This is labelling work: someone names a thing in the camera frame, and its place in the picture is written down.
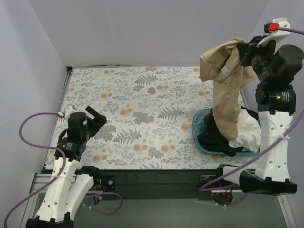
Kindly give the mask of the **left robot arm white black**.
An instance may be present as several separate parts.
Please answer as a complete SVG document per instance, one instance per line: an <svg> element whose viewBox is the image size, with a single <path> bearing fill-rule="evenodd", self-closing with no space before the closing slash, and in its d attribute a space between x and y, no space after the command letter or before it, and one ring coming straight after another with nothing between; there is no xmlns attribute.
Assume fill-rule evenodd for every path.
<svg viewBox="0 0 304 228"><path fill-rule="evenodd" d="M35 217L26 222L28 228L72 228L75 213L84 196L101 184L96 167L82 167L79 176L73 176L79 168L87 142L106 124L106 117L90 106L85 112L68 106L59 117L67 120L68 127L59 135L54 148L51 180Z"/></svg>

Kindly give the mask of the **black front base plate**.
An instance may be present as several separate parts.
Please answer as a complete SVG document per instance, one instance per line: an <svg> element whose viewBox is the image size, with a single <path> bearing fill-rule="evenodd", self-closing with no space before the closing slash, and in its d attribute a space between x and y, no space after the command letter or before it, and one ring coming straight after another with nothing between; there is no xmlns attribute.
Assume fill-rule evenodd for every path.
<svg viewBox="0 0 304 228"><path fill-rule="evenodd" d="M212 200L211 192L199 188L219 176L218 170L99 170L95 191L115 192L124 200Z"/></svg>

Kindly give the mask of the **beige t shirt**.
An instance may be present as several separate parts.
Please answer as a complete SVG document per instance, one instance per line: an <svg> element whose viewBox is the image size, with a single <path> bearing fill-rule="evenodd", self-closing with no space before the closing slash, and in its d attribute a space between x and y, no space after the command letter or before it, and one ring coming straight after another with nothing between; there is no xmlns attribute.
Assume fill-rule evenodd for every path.
<svg viewBox="0 0 304 228"><path fill-rule="evenodd" d="M241 66L238 44L242 38L233 38L200 56L199 77L205 82L213 81L213 114L221 135L228 141L238 136L238 96L241 88L256 76L251 66Z"/></svg>

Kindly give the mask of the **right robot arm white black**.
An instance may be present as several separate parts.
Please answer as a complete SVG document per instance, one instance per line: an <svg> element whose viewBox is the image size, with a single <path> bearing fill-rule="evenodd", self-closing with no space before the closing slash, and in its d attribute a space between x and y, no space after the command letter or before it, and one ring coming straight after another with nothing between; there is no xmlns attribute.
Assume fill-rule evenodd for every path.
<svg viewBox="0 0 304 228"><path fill-rule="evenodd" d="M291 82L302 69L304 52L294 45L276 48L275 40L261 44L264 36L253 37L238 45L240 64L252 67L260 83L256 88L256 102L261 127L261 144L255 171L220 165L222 173L215 176L215 184L225 189L231 183L244 193L286 195L297 192L297 184L290 181L287 167L288 134L296 109L296 94Z"/></svg>

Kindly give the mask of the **floral patterned table mat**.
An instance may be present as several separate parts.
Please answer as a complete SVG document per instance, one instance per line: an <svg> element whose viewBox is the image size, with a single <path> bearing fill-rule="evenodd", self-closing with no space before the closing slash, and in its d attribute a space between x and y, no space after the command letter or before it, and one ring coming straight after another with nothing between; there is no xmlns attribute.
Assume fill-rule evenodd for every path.
<svg viewBox="0 0 304 228"><path fill-rule="evenodd" d="M90 106L107 118L81 156L100 169L214 169L248 156L209 155L192 137L196 112L212 107L213 83L198 67L75 68L62 108Z"/></svg>

